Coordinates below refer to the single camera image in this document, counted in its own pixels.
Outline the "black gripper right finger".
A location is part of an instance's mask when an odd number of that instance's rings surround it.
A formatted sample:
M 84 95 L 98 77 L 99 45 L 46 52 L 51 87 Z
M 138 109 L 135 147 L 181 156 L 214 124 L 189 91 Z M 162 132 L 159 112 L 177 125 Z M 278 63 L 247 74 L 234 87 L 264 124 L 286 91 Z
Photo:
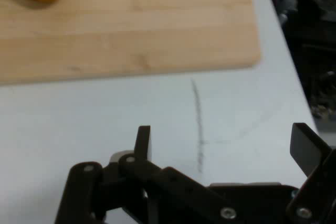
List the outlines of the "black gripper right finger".
M 307 176 L 286 209 L 291 223 L 335 223 L 335 148 L 305 123 L 292 125 L 290 154 Z

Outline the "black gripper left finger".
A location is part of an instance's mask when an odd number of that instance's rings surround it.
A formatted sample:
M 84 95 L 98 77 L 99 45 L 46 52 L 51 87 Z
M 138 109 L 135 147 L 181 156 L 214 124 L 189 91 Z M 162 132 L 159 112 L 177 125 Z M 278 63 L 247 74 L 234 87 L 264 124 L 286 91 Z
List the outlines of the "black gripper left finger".
M 137 223 L 236 223 L 237 211 L 217 193 L 179 171 L 148 159 L 151 132 L 141 126 L 134 150 L 106 167 L 73 166 L 56 223 L 104 223 L 121 208 Z

